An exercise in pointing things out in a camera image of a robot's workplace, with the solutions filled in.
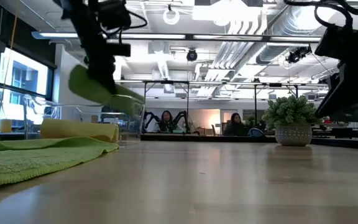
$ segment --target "potted plant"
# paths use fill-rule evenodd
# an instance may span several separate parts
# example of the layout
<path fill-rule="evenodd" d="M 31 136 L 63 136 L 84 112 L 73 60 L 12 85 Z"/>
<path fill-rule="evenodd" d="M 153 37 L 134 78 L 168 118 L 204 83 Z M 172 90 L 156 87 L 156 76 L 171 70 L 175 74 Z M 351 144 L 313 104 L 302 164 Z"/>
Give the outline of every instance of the potted plant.
<path fill-rule="evenodd" d="M 296 98 L 278 98 L 269 100 L 263 119 L 269 126 L 275 127 L 275 137 L 283 146 L 305 146 L 310 144 L 311 124 L 321 123 L 314 112 L 316 107 L 308 103 L 305 96 Z"/>
<path fill-rule="evenodd" d="M 250 116 L 247 118 L 246 120 L 246 126 L 247 128 L 251 129 L 253 128 L 255 125 L 255 116 Z"/>

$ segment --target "green plant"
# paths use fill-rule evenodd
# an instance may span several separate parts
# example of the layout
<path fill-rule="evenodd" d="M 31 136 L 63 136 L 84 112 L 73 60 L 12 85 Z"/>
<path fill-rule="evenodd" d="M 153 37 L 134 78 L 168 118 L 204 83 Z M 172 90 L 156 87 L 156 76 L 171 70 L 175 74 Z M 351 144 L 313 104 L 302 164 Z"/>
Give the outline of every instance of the green plant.
<path fill-rule="evenodd" d="M 276 102 L 269 100 L 269 108 L 265 110 L 262 119 L 271 126 L 284 126 L 289 124 L 318 124 L 321 119 L 318 119 L 314 112 L 316 107 L 312 103 L 308 103 L 305 96 L 296 98 L 290 96 L 288 98 L 281 97 Z"/>
<path fill-rule="evenodd" d="M 249 116 L 249 117 L 247 118 L 247 124 L 252 124 L 252 125 L 254 125 L 254 123 L 255 123 L 255 116 Z"/>

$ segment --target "fluorescent light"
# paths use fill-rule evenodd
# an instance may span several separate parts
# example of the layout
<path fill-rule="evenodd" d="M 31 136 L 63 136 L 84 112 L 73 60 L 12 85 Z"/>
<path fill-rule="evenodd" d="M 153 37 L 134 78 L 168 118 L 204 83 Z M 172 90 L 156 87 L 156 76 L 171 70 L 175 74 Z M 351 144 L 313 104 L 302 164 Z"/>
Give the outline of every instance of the fluorescent light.
<path fill-rule="evenodd" d="M 276 42 L 304 42 L 304 43 L 318 43 L 320 42 L 321 37 L 313 36 L 304 36 L 304 37 L 271 37 L 270 41 Z"/>
<path fill-rule="evenodd" d="M 224 82 L 200 82 L 200 81 L 190 81 L 190 84 L 223 84 Z"/>
<path fill-rule="evenodd" d="M 142 83 L 142 80 L 115 80 L 116 83 Z"/>
<path fill-rule="evenodd" d="M 77 33 L 63 33 L 63 32 L 56 32 L 56 33 L 39 33 L 42 37 L 45 38 L 78 38 Z"/>
<path fill-rule="evenodd" d="M 280 66 L 280 64 L 258 64 L 258 63 L 247 63 L 246 65 L 263 65 L 263 66 L 269 66 L 269 67 L 274 67 L 274 66 Z"/>
<path fill-rule="evenodd" d="M 295 46 L 295 47 L 309 47 L 309 44 L 297 44 L 297 43 L 267 43 L 268 46 Z"/>
<path fill-rule="evenodd" d="M 184 40 L 186 37 L 185 34 L 125 34 L 121 35 L 122 39 L 137 39 L 137 40 Z"/>
<path fill-rule="evenodd" d="M 260 85 L 261 83 L 252 83 L 252 82 L 228 82 L 228 85 Z"/>
<path fill-rule="evenodd" d="M 195 40 L 216 40 L 216 41 L 261 41 L 261 36 L 253 36 L 253 35 L 194 35 L 193 38 Z"/>
<path fill-rule="evenodd" d="M 155 100 L 186 100 L 187 98 L 148 96 L 148 97 L 146 97 L 146 99 L 155 99 Z"/>
<path fill-rule="evenodd" d="M 77 39 L 77 33 L 71 32 L 32 32 L 35 39 Z M 185 40 L 185 34 L 134 34 L 123 33 L 122 39 L 126 40 Z"/>

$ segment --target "yellow cloth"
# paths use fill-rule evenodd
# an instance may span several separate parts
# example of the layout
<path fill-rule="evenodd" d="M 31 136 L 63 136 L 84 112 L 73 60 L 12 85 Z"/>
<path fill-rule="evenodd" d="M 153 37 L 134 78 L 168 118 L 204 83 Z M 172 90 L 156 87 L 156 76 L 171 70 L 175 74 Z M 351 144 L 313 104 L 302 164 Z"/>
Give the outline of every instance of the yellow cloth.
<path fill-rule="evenodd" d="M 118 142 L 118 135 L 116 124 L 94 124 L 60 119 L 45 119 L 41 124 L 43 139 L 91 137 L 105 142 Z"/>

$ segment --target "security camera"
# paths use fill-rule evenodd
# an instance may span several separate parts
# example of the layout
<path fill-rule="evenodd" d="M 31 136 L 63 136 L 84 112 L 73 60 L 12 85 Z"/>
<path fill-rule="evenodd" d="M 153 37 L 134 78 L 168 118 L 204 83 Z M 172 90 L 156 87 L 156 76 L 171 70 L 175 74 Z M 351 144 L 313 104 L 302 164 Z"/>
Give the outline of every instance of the security camera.
<path fill-rule="evenodd" d="M 195 49 L 190 49 L 187 53 L 187 61 L 194 62 L 195 60 L 197 60 L 197 52 Z"/>

